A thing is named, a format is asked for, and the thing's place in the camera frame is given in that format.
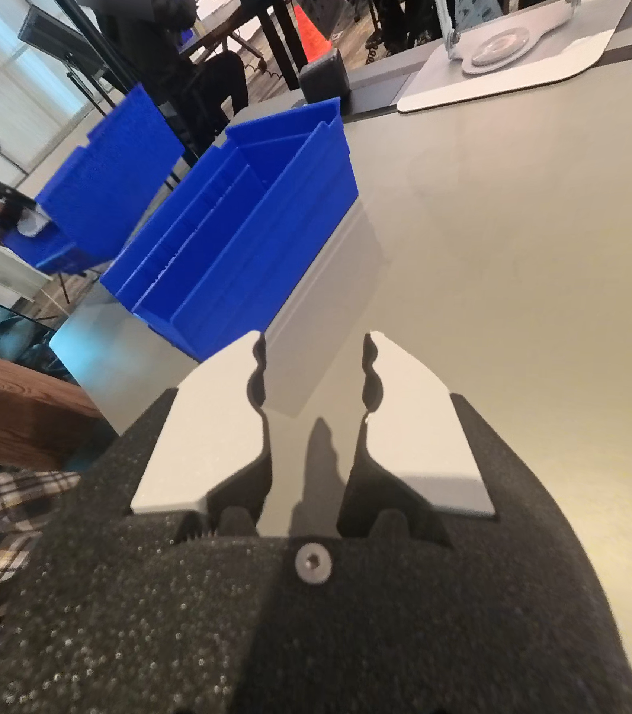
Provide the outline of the white rounded mat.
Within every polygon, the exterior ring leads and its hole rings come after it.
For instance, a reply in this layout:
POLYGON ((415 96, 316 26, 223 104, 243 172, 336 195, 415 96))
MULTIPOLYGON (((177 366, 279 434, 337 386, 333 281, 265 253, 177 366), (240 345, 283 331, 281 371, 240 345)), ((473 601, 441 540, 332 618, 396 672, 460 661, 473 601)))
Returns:
MULTIPOLYGON (((465 39, 488 37, 517 24, 526 12, 551 5, 545 1, 528 9, 462 32, 465 39)), ((573 19, 548 33, 536 47, 513 64, 479 76, 463 74, 460 62, 450 62, 445 41, 437 46, 397 102, 400 113, 418 112, 455 103, 556 84, 585 72, 602 56, 630 1, 581 1, 573 19)))

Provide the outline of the wooden post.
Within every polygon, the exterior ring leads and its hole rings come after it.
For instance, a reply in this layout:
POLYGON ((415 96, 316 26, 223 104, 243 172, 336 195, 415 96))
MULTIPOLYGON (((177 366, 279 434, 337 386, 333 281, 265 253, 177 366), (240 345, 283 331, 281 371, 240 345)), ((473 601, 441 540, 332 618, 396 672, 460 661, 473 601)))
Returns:
POLYGON ((115 435, 79 386, 0 359, 0 467, 63 470, 115 435))

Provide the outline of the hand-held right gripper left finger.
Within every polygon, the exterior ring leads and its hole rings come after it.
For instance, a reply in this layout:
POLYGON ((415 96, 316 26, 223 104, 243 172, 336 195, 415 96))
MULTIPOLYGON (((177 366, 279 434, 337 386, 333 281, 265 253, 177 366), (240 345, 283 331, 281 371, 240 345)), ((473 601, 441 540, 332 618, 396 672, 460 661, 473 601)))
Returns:
POLYGON ((130 508, 194 512, 216 528, 226 509, 259 522, 273 484, 264 334, 253 330, 200 363, 177 387, 130 508))

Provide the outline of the wooden office desk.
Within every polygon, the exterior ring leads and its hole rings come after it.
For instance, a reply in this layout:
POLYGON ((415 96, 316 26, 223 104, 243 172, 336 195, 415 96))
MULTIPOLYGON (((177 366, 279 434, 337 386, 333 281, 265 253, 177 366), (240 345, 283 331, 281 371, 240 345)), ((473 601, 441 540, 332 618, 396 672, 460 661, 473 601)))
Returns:
POLYGON ((299 73, 308 60, 286 1, 228 1, 196 27, 179 48, 181 57, 198 49, 212 50, 253 19, 259 21, 280 74, 291 91, 299 89, 299 73))

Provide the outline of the black panel on tripod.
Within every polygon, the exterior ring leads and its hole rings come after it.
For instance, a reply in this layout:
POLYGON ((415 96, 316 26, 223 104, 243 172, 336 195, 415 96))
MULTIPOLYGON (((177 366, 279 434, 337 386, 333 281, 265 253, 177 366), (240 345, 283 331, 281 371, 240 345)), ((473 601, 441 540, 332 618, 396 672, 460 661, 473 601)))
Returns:
POLYGON ((17 38, 58 61, 70 63, 90 78, 118 86, 106 63, 77 30, 36 5, 29 5, 17 38))

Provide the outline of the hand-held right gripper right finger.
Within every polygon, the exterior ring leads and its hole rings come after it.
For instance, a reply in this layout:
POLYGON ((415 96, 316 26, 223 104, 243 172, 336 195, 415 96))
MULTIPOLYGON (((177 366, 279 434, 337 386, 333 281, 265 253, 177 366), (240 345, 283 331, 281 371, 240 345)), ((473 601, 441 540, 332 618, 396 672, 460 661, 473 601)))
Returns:
POLYGON ((495 520, 450 389, 379 331, 365 335, 362 369, 365 415, 337 517, 339 535, 448 538, 446 516, 495 520))

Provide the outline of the printed sheet board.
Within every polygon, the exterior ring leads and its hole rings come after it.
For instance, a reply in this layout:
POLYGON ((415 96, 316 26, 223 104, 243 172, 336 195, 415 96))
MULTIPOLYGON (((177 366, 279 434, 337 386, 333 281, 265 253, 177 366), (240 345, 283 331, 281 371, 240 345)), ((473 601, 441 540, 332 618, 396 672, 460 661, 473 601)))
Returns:
POLYGON ((462 33, 507 13, 508 1, 455 1, 452 21, 454 30, 462 33))

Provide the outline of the blue plastic bin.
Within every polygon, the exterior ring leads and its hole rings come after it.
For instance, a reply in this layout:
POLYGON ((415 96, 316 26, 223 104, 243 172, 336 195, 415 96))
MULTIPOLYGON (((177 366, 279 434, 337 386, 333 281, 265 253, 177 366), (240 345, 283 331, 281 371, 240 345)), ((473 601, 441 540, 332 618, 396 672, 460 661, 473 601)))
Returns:
POLYGON ((88 134, 36 197, 49 221, 4 245, 46 274, 114 259, 185 148, 141 84, 88 134))
POLYGON ((102 285, 204 362, 265 332, 357 197, 341 99, 231 124, 102 285))

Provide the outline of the black power adapter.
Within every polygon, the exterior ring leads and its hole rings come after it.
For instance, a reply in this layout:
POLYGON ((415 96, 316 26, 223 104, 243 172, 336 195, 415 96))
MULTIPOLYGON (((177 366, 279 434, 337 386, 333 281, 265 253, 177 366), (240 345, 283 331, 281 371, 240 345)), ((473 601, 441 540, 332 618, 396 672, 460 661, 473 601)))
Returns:
POLYGON ((306 64, 299 85, 307 104, 329 99, 348 99, 352 93, 347 69, 337 47, 306 64))

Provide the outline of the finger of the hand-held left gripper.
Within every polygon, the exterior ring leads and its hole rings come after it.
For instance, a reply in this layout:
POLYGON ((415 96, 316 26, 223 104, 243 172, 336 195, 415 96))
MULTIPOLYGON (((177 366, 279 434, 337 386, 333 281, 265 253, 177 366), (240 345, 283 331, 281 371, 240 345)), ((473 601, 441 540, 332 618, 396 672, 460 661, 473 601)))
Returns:
POLYGON ((42 208, 24 208, 17 219, 16 229, 24 237, 36 237, 51 223, 42 208))

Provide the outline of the orange traffic cone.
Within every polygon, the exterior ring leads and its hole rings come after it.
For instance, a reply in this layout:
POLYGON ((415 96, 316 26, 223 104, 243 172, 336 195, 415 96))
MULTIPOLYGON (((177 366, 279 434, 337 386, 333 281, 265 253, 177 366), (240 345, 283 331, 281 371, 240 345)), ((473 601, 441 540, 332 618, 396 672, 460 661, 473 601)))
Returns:
POLYGON ((293 11, 307 61, 311 63, 329 53, 332 42, 321 34, 300 5, 294 4, 293 11))

